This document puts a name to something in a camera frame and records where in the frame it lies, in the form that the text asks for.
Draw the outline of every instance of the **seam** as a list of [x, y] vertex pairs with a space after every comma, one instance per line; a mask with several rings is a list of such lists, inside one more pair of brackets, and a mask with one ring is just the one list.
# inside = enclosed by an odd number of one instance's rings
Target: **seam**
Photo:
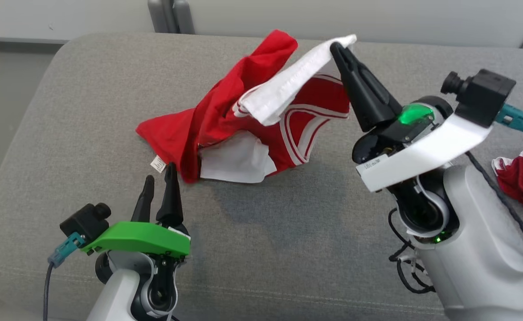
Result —
[[[10, 274], [15, 274], [16, 276], [34, 276], [34, 277], [45, 277], [45, 272], [36, 272], [32, 270], [25, 270], [23, 268], [15, 268], [15, 267], [3, 267], [0, 266], [0, 272], [6, 273], [7, 270], [13, 270], [13, 271], [21, 271], [24, 273], [18, 273], [18, 272], [9, 272]], [[87, 281], [79, 281], [79, 282], [85, 282], [89, 283], [91, 281], [88, 280], [98, 280], [95, 276], [74, 276], [73, 274], [54, 274], [53, 277], [59, 278], [59, 279], [68, 279], [68, 280], [77, 280], [78, 279], [86, 279]]]
[[253, 294], [237, 294], [237, 293], [230, 293], [230, 292], [224, 292], [224, 291], [209, 291], [209, 290], [196, 290], [196, 289], [189, 289], [188, 291], [213, 293], [213, 294], [227, 294], [227, 295], [259, 297], [259, 298], [262, 298], [262, 299], [294, 301], [294, 302], [301, 302], [301, 303], [317, 303], [319, 305], [336, 305], [336, 306], [352, 307], [352, 308], [360, 308], [360, 309], [375, 309], [375, 310], [382, 310], [382, 311], [407, 312], [407, 313], [418, 313], [418, 314], [429, 314], [429, 315], [443, 315], [443, 313], [435, 313], [435, 312], [412, 311], [412, 310], [408, 310], [408, 309], [388, 309], [388, 308], [379, 308], [379, 307], [366, 307], [366, 306], [361, 306], [361, 305], [344, 305], [344, 304], [341, 304], [341, 303], [297, 300], [297, 299], [290, 299], [288, 297], [263, 296], [263, 295], [253, 295]]
[[231, 291], [251, 292], [251, 293], [259, 293], [259, 294], [305, 297], [308, 299], [342, 301], [342, 302], [347, 302], [347, 303], [366, 303], [366, 304], [370, 304], [370, 305], [385, 305], [385, 306], [391, 306], [391, 307], [404, 307], [404, 308], [413, 308], [413, 309], [432, 309], [434, 311], [443, 311], [443, 309], [441, 309], [441, 308], [420, 307], [418, 305], [392, 305], [392, 304], [380, 303], [380, 302], [337, 299], [334, 297], [326, 297], [326, 296], [312, 296], [312, 295], [290, 294], [290, 293], [283, 293], [283, 292], [271, 292], [271, 291], [263, 291], [263, 290], [250, 290], [250, 289], [246, 289], [246, 288], [231, 288], [231, 287], [220, 287], [220, 286], [207, 286], [207, 285], [201, 285], [201, 284], [178, 283], [179, 288], [185, 287], [185, 286], [186, 287], [215, 288], [215, 289], [219, 289], [219, 290], [231, 290]]

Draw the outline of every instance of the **gray couch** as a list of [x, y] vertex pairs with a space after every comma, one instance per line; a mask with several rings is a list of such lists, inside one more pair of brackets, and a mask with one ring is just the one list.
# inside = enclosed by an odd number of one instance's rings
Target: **gray couch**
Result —
[[[0, 298], [40, 312], [46, 258], [58, 224], [85, 203], [127, 220], [154, 153], [135, 134], [148, 118], [194, 107], [261, 39], [96, 34], [57, 53], [0, 169]], [[300, 41], [299, 57], [316, 41]], [[518, 81], [523, 50], [357, 43], [401, 102], [439, 93], [452, 70], [480, 68]], [[353, 116], [327, 124], [310, 163], [257, 185], [182, 185], [192, 257], [178, 274], [175, 315], [192, 320], [445, 320], [435, 294], [414, 295], [388, 256], [400, 247], [387, 193], [369, 193], [351, 161], [362, 135]], [[516, 156], [523, 134], [494, 129], [474, 151], [486, 166]], [[153, 211], [164, 189], [157, 179]], [[523, 217], [523, 207], [516, 205]], [[50, 315], [83, 320], [102, 284], [96, 255], [74, 253], [54, 271]]]

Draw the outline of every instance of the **white fabric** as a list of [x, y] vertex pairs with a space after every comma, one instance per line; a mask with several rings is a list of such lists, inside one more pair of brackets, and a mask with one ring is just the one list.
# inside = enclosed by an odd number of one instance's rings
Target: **white fabric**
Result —
[[246, 131], [239, 131], [227, 140], [200, 151], [200, 177], [259, 183], [277, 170], [269, 155], [270, 148]]
[[241, 99], [241, 106], [264, 126], [276, 124], [282, 112], [311, 77], [317, 73], [327, 75], [339, 73], [331, 61], [333, 58], [329, 51], [331, 44], [339, 42], [343, 47], [347, 47], [356, 40], [357, 36], [352, 34], [317, 45], [290, 67], [245, 93]]
[[511, 163], [513, 163], [511, 158], [498, 157], [491, 161], [491, 168], [493, 169], [495, 176], [498, 176], [497, 170], [506, 170], [506, 166], [511, 165]]

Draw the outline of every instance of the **clothing tag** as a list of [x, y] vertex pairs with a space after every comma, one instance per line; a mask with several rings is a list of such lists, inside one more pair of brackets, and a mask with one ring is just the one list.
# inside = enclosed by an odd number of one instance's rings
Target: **clothing tag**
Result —
[[384, 161], [385, 159], [388, 159], [388, 155], [382, 154], [377, 158], [373, 158], [366, 163], [358, 165], [357, 171], [359, 172], [359, 175], [362, 175], [364, 171], [366, 171], [367, 169], [373, 167], [374, 165]]
[[151, 162], [151, 166], [153, 166], [154, 169], [156, 169], [159, 173], [162, 173], [164, 171], [164, 167], [166, 167], [166, 164], [160, 159], [158, 155], [156, 155], [155, 159], [153, 159], [153, 162]]

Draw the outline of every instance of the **green led light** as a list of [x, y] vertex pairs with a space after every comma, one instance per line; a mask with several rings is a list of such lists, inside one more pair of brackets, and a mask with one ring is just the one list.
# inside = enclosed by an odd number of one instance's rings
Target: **green led light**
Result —
[[423, 104], [412, 103], [402, 109], [402, 114], [398, 116], [398, 121], [401, 124], [410, 125], [429, 116], [431, 116], [432, 120], [434, 119], [434, 111], [430, 107]]

